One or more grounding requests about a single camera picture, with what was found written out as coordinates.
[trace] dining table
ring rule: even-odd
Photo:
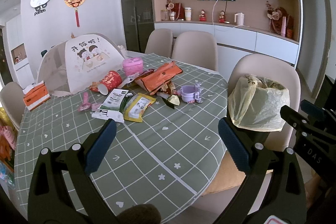
[[[127,52],[127,56],[141,57],[144,70],[172,61],[156,54]],[[162,223],[169,221],[209,186],[226,152],[217,127],[226,116],[227,82],[216,71],[178,61],[176,64],[183,70],[172,79],[177,90],[201,83],[202,102],[187,104],[181,100],[173,109],[161,97],[153,96],[156,101],[145,110],[143,122],[117,123],[115,139],[98,171],[90,175],[115,215],[134,205],[150,203],[159,210]],[[118,73],[125,79],[122,70]],[[133,94],[147,93],[138,85],[129,90]],[[36,109],[25,109],[14,167],[17,198],[25,212],[41,150],[67,150],[83,143],[106,122],[92,118],[90,110],[78,111],[85,92],[90,103],[102,103],[106,98],[86,89],[67,97],[51,96]],[[63,178],[74,208],[86,214],[67,171],[63,171]]]

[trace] red tassel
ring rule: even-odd
[[[75,13],[76,13],[77,27],[80,27],[79,26],[79,17],[78,17],[78,10],[77,10],[77,8],[75,9]]]

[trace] yellow snack packet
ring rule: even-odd
[[[138,93],[133,96],[124,108],[124,119],[133,122],[142,122],[142,115],[146,108],[156,101],[155,98]]]

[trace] food cover tent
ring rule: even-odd
[[[117,46],[101,34],[85,34],[52,47],[43,57],[37,83],[50,94],[67,96],[100,81],[110,70],[122,69]]]

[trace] tissue box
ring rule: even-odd
[[[23,92],[25,93],[23,101],[29,111],[50,99],[50,95],[44,82],[38,83],[37,85],[30,85],[25,88]]]

